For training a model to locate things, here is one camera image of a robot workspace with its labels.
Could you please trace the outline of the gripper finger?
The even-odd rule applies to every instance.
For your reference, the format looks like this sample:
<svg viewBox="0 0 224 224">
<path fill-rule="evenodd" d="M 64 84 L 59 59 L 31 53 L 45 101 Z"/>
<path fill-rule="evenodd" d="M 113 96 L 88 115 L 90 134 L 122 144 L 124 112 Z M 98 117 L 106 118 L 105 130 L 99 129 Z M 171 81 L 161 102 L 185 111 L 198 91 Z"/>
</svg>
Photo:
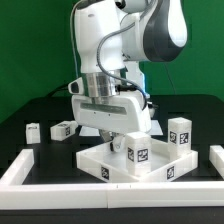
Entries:
<svg viewBox="0 0 224 224">
<path fill-rule="evenodd" d="M 125 145 L 125 135 L 114 133 L 112 135 L 112 151 L 121 152 Z"/>
<path fill-rule="evenodd" d="M 111 136 L 109 131 L 100 130 L 99 134 L 104 142 L 110 142 L 113 140 L 113 137 Z"/>
</svg>

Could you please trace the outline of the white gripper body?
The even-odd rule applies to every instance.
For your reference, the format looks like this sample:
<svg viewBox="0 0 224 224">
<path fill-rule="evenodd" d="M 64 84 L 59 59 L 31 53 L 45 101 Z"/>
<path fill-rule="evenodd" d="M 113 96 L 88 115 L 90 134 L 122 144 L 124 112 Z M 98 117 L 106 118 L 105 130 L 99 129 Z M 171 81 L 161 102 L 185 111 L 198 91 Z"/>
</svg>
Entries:
<svg viewBox="0 0 224 224">
<path fill-rule="evenodd" d="M 90 97 L 73 95 L 72 110 L 79 125 L 119 134 L 148 132 L 151 129 L 149 109 L 143 109 L 140 93 L 121 93 L 95 104 Z"/>
</svg>

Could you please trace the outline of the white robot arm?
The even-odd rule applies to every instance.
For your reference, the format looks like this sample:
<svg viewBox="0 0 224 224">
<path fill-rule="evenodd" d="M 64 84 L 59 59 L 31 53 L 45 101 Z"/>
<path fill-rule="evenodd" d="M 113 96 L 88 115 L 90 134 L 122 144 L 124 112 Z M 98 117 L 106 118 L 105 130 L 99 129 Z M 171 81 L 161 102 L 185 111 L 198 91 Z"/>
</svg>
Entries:
<svg viewBox="0 0 224 224">
<path fill-rule="evenodd" d="M 138 63 L 170 62 L 186 45 L 181 0 L 80 0 L 70 30 L 82 74 L 68 85 L 75 120 L 119 151 L 126 134 L 151 129 Z"/>
</svg>

